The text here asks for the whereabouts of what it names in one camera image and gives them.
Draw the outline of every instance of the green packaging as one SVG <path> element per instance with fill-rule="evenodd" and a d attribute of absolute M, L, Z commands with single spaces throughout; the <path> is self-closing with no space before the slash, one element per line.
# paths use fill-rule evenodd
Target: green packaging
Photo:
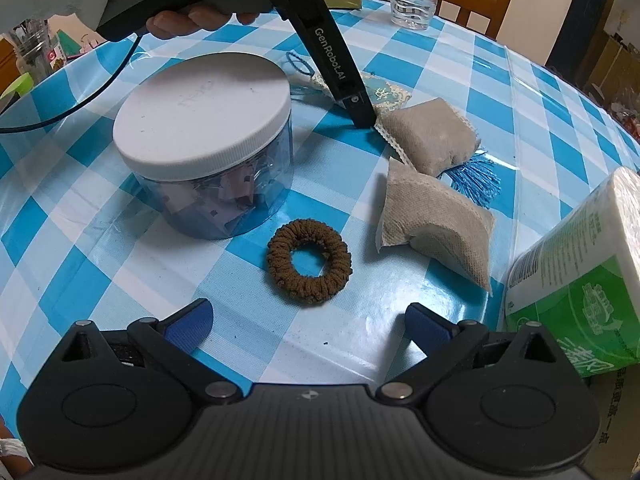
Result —
<path fill-rule="evenodd" d="M 640 177 L 619 168 L 510 271 L 510 330 L 542 322 L 582 377 L 640 362 Z"/>

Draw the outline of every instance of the glass jar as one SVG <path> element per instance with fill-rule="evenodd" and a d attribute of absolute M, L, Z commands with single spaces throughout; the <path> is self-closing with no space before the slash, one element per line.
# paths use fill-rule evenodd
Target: glass jar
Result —
<path fill-rule="evenodd" d="M 122 105 L 113 140 L 167 223 L 194 238 L 243 234 L 273 215 L 291 187 L 289 82 L 241 53 L 169 67 Z"/>

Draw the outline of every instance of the blue gripper pad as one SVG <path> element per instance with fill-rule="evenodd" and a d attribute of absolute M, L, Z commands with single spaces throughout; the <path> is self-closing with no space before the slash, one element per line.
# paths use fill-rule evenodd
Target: blue gripper pad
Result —
<path fill-rule="evenodd" d="M 457 326 L 419 303 L 404 313 L 405 335 L 427 356 L 446 345 L 457 333 Z"/>
<path fill-rule="evenodd" d="M 211 332 L 213 306 L 209 300 L 196 300 L 186 308 L 190 308 L 190 311 L 166 327 L 164 338 L 183 352 L 191 354 Z"/>

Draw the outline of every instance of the checkered tablecloth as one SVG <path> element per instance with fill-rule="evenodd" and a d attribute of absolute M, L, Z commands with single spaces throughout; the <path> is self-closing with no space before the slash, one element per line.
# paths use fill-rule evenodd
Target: checkered tablecloth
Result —
<path fill-rule="evenodd" d="M 123 100 L 181 59 L 232 50 L 284 65 L 287 51 L 308 53 L 276 14 L 171 41 L 147 36 L 89 106 L 52 128 L 0 137 L 0 413 L 12 430 L 25 389 L 72 322 L 124 328 L 199 297 L 216 314 L 196 357 L 245 389 L 258 380 L 380 383 L 423 358 L 402 337 L 409 303 L 495 327 L 514 256 L 616 167 L 640 165 L 638 146 L 604 111 L 503 46 L 438 18 L 425 32 L 399 30 L 388 4 L 372 0 L 334 16 L 361 70 L 411 89 L 410 104 L 448 100 L 497 162 L 494 296 L 408 247 L 376 253 L 390 148 L 322 95 L 294 97 L 295 177 L 279 213 L 221 242 L 174 232 L 111 142 Z M 3 114 L 0 125 L 67 110 L 107 79 L 130 45 L 106 44 L 76 60 Z M 348 286 L 319 307 L 290 303 L 264 271 L 267 241 L 295 218 L 331 225 L 353 255 Z M 294 261 L 309 273 L 321 268 L 312 254 Z"/>

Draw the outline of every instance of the black cable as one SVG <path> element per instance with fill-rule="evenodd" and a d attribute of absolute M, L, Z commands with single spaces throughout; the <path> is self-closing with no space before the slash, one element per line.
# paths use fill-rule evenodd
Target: black cable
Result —
<path fill-rule="evenodd" d="M 58 121 L 61 121 L 62 119 L 69 117 L 69 115 L 71 115 L 72 113 L 77 112 L 80 108 L 83 108 L 84 106 L 89 104 L 91 101 L 97 98 L 98 95 L 104 92 L 109 87 L 109 85 L 111 85 L 111 83 L 113 83 L 115 79 L 120 75 L 120 72 L 124 70 L 124 68 L 127 66 L 127 63 L 135 53 L 138 45 L 140 44 L 140 40 L 142 40 L 142 36 L 138 36 L 135 39 L 135 41 L 133 42 L 133 46 L 131 47 L 131 50 L 129 50 L 124 60 L 122 60 L 122 63 L 120 64 L 120 66 L 117 67 L 116 71 L 111 75 L 110 78 L 107 79 L 106 83 L 102 85 L 100 88 L 98 88 L 97 91 L 91 94 L 87 99 L 85 99 L 81 103 L 78 103 L 76 106 L 70 108 L 66 112 L 63 112 L 60 115 L 47 119 L 46 121 L 42 121 L 41 123 L 28 124 L 28 126 L 14 126 L 11 128 L 0 128 L 0 134 L 21 134 L 24 132 L 39 130 L 40 128 L 45 128 L 46 126 L 50 126 L 51 124 L 57 123 Z"/>

